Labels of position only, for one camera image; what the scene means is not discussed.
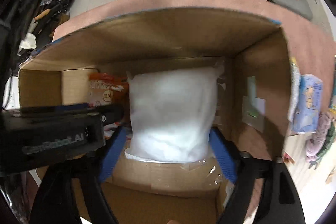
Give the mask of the white soft plastic bag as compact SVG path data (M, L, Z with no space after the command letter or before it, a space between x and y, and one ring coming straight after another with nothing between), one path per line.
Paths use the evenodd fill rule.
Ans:
M224 66L177 69L128 80L132 138L127 159L189 163L206 158Z

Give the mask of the orange panda snack bag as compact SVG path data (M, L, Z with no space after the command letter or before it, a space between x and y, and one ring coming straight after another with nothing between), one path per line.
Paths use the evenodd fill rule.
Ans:
M88 104L105 106L124 104L128 97L129 84L126 77L111 76L106 73L89 75Z

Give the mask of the yellow silver sponge pad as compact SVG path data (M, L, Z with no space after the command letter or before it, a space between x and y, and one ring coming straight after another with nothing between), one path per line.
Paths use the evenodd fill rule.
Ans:
M293 122L295 109L298 104L299 86L301 82L301 73L297 65L297 61L294 57L290 58L290 74L291 74L291 91L290 91L290 103L288 110L288 121Z

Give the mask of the mauve cloth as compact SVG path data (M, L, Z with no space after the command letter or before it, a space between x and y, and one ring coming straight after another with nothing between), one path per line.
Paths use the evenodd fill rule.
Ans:
M333 116L330 112L322 113L319 116L316 132L306 142L306 161L314 161L317 153L321 150L326 140L326 135L331 128Z

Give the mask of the green patterned packet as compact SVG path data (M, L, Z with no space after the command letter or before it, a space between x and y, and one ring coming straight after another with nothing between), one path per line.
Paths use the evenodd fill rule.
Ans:
M331 126L326 134L325 142L317 154L316 162L319 163L322 160L322 158L330 150L334 141L335 141L335 119L331 121Z

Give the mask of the light blue tissue pack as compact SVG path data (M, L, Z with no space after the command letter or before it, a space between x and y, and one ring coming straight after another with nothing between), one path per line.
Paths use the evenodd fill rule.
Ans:
M301 76L298 104L293 117L293 131L298 134L315 132L321 110L323 82L307 74Z

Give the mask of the brown cardboard box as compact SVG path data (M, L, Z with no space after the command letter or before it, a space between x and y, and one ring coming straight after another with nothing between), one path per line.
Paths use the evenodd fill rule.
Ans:
M121 103L133 137L102 190L120 223L215 223L207 167L211 126L258 159L281 155L290 62L280 23L246 12L178 7L77 29L19 70L22 107Z

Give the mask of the white goose plush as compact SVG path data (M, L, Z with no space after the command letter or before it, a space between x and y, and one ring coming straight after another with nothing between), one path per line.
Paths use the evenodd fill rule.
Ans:
M41 33L49 21L48 16L50 11L50 9L45 9L32 19L27 35L19 45L18 56L23 55L26 50L34 50L37 48L37 35Z

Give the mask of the pink striped cat mat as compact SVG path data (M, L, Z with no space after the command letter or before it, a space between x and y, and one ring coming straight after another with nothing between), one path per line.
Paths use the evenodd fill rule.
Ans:
M290 58L330 98L335 42L303 17L263 0L119 0L56 28L59 64L132 75L224 61L221 129L259 159L281 156Z

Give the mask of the black stroller frame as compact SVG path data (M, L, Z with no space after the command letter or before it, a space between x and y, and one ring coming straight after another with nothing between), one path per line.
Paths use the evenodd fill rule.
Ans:
M75 0L51 0L47 3L47 0L45 0L40 13L33 18L27 33L37 37L50 21L57 18L59 14L67 12L74 1Z

